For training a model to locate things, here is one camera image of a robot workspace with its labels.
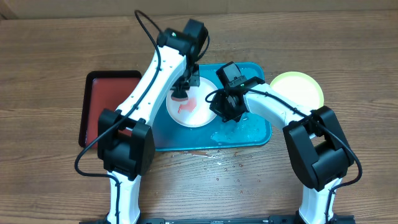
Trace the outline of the white plate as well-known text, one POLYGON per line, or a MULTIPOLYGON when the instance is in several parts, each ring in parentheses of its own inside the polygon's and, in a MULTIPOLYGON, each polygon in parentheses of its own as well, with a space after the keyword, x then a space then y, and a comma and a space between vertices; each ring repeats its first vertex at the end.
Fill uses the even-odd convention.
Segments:
POLYGON ((206 96, 217 87, 206 78, 200 78, 200 86, 192 86, 188 91, 188 100, 175 101, 172 99, 172 90, 166 97, 166 108, 171 118, 182 126, 199 128, 216 117, 210 110, 210 104, 205 101, 206 96))

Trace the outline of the yellow plate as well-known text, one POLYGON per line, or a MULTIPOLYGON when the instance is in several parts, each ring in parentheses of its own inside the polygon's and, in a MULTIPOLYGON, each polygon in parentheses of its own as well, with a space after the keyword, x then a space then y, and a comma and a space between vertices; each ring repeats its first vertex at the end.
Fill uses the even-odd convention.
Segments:
POLYGON ((271 88, 282 96, 312 110, 324 105, 320 85, 302 72, 284 72, 271 81, 271 88))

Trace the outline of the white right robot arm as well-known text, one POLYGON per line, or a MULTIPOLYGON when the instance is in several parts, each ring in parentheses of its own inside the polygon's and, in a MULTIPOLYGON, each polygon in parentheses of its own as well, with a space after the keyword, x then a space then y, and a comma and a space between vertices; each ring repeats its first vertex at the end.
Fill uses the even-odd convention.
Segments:
POLYGON ((336 114, 327 106, 309 109, 278 94, 254 77, 224 83, 205 101, 224 122, 239 121, 243 113, 264 118, 283 132, 290 164, 303 184, 303 199, 295 223, 340 223, 333 213, 338 188, 356 160, 336 114))

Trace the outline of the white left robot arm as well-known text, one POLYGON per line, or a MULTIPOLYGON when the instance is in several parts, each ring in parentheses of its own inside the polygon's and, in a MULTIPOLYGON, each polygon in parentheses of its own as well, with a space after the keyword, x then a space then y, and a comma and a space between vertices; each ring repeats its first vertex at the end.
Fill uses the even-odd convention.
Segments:
POLYGON ((152 41, 155 53, 149 68, 130 96, 116 110, 105 109, 98 120, 99 159, 111 184, 107 223, 137 223, 141 177, 155 153, 152 124, 170 93, 187 100, 187 91, 200 85, 197 61, 209 44, 205 27, 166 29, 152 41))

